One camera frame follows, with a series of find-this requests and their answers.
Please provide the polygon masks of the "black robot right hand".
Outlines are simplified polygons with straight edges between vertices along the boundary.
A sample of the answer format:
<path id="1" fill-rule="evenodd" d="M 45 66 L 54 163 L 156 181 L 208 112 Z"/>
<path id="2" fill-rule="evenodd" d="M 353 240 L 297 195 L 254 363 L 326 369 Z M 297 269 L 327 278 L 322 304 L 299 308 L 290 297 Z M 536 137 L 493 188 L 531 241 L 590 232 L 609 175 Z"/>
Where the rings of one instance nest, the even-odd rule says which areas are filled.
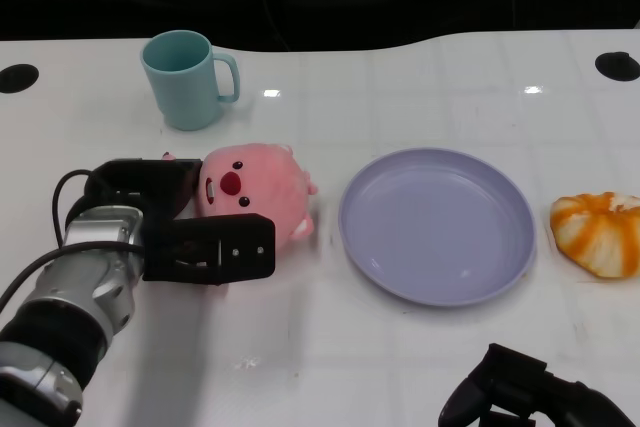
<path id="1" fill-rule="evenodd" d="M 492 343 L 459 384 L 438 418 L 440 426 L 534 426 L 540 412 L 556 426 L 633 427 L 601 392 L 547 371 L 543 361 Z"/>

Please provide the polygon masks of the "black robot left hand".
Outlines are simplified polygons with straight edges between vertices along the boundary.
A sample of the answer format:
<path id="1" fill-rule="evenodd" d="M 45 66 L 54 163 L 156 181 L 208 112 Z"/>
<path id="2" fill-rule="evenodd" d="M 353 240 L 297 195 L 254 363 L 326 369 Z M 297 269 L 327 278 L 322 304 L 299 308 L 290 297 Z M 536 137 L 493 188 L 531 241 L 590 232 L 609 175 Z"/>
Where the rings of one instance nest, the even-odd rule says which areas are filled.
<path id="1" fill-rule="evenodd" d="M 111 160 L 92 171 L 72 216 L 98 206 L 143 213 L 143 279 L 222 285 L 262 279 L 275 271 L 275 225 L 258 214 L 181 219 L 195 198 L 199 159 Z"/>

